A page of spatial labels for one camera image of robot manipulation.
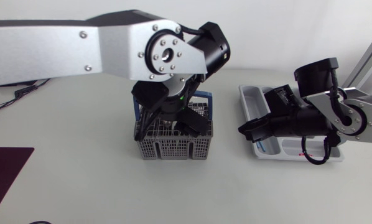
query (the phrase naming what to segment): black cable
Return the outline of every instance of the black cable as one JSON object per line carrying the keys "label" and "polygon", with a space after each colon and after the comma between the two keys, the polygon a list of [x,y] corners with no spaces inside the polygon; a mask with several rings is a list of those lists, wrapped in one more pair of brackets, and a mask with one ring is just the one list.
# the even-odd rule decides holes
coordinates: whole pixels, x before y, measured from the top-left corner
{"label": "black cable", "polygon": [[330,89],[331,107],[335,115],[338,116],[339,120],[342,122],[342,124],[348,126],[350,124],[348,124],[347,116],[343,114],[343,111],[341,109],[341,104],[338,101],[340,96],[338,95],[338,80],[337,80],[337,74],[335,73],[335,69],[332,69],[330,73],[331,73],[331,79],[333,83],[333,86]]}
{"label": "black cable", "polygon": [[315,160],[315,159],[311,158],[308,155],[308,153],[306,151],[306,136],[302,137],[302,141],[301,141],[302,152],[304,153],[305,158],[310,163],[315,164],[315,165],[322,165],[322,164],[325,164],[327,162],[328,158],[330,158],[331,147],[328,145],[327,138],[324,139],[323,144],[324,144],[324,157],[321,161],[318,161],[318,160]]}
{"label": "black cable", "polygon": [[51,223],[47,222],[47,221],[36,221],[36,222],[32,222],[30,224],[51,224]]}
{"label": "black cable", "polygon": [[37,90],[39,87],[45,85],[48,81],[50,80],[50,78],[46,79],[44,82],[42,82],[41,84],[39,85],[36,85],[35,88],[31,91],[27,91],[27,92],[24,92],[23,94],[21,94],[20,96],[17,96],[15,97],[14,99],[12,100],[9,100],[5,103],[0,103],[0,110],[7,107],[7,106],[10,106],[12,105],[14,102],[16,102],[17,100],[20,100],[23,96],[26,96],[27,94],[29,93],[32,93],[33,91]]}
{"label": "black cable", "polygon": [[343,88],[338,86],[338,90],[342,93],[342,97],[343,97],[344,100],[348,99],[348,94],[346,93],[346,91]]}
{"label": "black cable", "polygon": [[202,30],[191,29],[191,28],[185,27],[183,25],[180,25],[180,27],[182,28],[182,31],[187,33],[187,34],[192,34],[192,35],[202,35],[202,34],[204,34],[204,31],[202,31]]}

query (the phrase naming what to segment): gray plastic basket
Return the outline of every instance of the gray plastic basket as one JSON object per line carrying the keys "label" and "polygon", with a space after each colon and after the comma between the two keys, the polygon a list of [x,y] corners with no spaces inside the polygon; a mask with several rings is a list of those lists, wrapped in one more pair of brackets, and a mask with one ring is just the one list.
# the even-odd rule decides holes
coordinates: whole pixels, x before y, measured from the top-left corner
{"label": "gray plastic basket", "polygon": [[[180,131],[174,129],[175,122],[172,126],[165,127],[162,120],[157,118],[147,130],[144,140],[137,142],[142,158],[207,159],[211,138],[213,136],[211,105],[212,98],[208,99],[208,104],[192,102],[188,104],[189,108],[209,119],[206,136],[197,136],[195,138],[193,136],[184,135]],[[136,121],[134,135],[139,126],[140,121]]]}

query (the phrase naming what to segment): screw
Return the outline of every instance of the screw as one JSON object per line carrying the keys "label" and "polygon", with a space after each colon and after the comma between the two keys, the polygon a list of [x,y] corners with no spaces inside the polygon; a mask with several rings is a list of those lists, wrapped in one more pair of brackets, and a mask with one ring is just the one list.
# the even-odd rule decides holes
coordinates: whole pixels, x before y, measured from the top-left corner
{"label": "screw", "polygon": [[92,71],[92,67],[90,65],[85,65],[85,71],[90,72]]}
{"label": "screw", "polygon": [[81,31],[81,32],[80,32],[80,37],[81,37],[82,39],[85,39],[85,38],[88,37],[88,34],[87,34],[85,31]]}

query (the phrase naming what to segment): metal frame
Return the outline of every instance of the metal frame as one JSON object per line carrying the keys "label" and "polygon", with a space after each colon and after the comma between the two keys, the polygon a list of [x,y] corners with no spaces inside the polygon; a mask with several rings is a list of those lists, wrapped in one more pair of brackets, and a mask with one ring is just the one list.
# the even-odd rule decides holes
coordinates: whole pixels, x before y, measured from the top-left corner
{"label": "metal frame", "polygon": [[362,56],[352,73],[349,75],[343,88],[357,87],[360,88],[372,74],[372,43]]}

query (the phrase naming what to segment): white wall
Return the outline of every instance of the white wall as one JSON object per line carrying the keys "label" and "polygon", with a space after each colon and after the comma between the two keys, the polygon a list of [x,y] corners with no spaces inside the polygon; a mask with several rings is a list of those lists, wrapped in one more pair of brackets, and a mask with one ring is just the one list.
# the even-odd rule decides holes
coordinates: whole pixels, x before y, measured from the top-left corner
{"label": "white wall", "polygon": [[337,57],[340,83],[372,41],[372,0],[0,0],[0,19],[87,19],[140,9],[198,28],[218,23],[227,36],[227,68],[292,72]]}

